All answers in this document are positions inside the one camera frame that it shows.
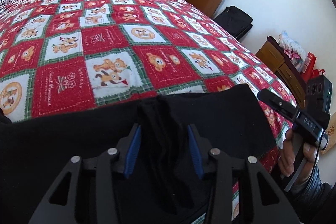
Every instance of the dark jacket sleeve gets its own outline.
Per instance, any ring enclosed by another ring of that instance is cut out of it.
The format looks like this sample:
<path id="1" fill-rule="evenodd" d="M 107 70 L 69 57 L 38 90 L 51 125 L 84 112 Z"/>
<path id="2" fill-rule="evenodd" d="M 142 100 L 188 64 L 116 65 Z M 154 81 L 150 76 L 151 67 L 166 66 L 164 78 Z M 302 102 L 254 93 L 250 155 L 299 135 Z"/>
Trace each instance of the dark jacket sleeve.
<path id="1" fill-rule="evenodd" d="M 309 223 L 321 210 L 331 190 L 331 185 L 321 182 L 319 169 L 315 166 L 307 186 L 298 194 L 289 193 L 287 198 L 300 221 Z"/>

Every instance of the white wall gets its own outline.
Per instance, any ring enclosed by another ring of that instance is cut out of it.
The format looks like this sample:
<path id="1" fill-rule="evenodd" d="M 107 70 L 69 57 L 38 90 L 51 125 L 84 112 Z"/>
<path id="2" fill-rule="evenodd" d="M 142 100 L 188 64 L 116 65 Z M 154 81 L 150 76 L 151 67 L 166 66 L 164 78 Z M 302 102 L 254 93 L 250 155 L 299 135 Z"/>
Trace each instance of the white wall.
<path id="1" fill-rule="evenodd" d="M 253 28 L 241 43 L 257 52 L 267 36 L 278 39 L 282 30 L 317 56 L 316 67 L 336 85 L 336 8 L 331 0 L 224 0 L 216 14 L 234 5 L 253 18 Z M 334 89 L 331 113 L 336 111 Z"/>

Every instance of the bed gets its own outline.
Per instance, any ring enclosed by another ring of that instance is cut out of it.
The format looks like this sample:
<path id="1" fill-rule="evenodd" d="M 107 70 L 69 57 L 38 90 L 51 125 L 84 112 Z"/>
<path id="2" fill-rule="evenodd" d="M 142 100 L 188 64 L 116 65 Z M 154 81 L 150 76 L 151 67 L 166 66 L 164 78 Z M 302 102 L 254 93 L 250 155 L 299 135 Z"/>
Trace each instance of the bed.
<path id="1" fill-rule="evenodd" d="M 12 122 L 238 84 L 295 105 L 258 58 L 184 0 L 11 0 L 0 11 L 0 64 Z M 271 171 L 291 125 L 260 105 L 278 144 L 261 158 Z M 235 216 L 237 184 L 233 193 Z"/>

